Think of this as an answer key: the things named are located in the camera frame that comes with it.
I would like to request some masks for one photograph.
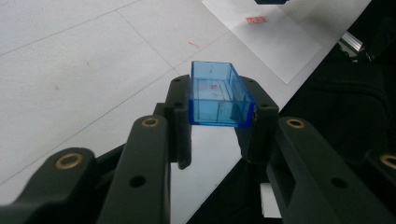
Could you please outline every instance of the blue translucent block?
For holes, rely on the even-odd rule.
[[[249,127],[254,100],[231,63],[192,62],[190,124]]]

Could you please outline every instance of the red mark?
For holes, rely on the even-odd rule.
[[[201,47],[199,47],[199,45],[192,43],[191,41],[189,41],[189,44],[195,46],[196,48],[200,49]]]
[[[249,24],[257,24],[268,22],[268,17],[260,16],[260,17],[247,17],[247,23]]]

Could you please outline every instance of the white surface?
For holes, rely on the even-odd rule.
[[[205,6],[288,84],[318,53],[321,45],[278,6],[245,0],[205,0]],[[268,22],[248,24],[247,17]]]
[[[270,183],[260,184],[260,192],[262,194],[262,215],[264,217],[279,217],[279,208],[277,207],[274,191]]]
[[[339,2],[280,7],[323,46],[286,85],[198,0],[3,1],[0,204],[58,150],[88,147],[99,156],[124,143],[191,60],[233,63],[282,108],[343,33],[332,22],[345,31],[368,3],[344,1],[352,12],[332,18],[323,6],[337,11]],[[192,140],[191,167],[172,167],[173,223],[186,222],[240,158],[231,129],[194,127]]]

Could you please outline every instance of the paper sheet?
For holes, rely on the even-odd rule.
[[[318,53],[321,45],[278,6],[246,0],[205,0],[204,5],[288,84]],[[249,24],[247,18],[268,21]]]

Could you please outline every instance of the transparent blue container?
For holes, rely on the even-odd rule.
[[[253,97],[231,63],[192,62],[190,124],[249,127]]]

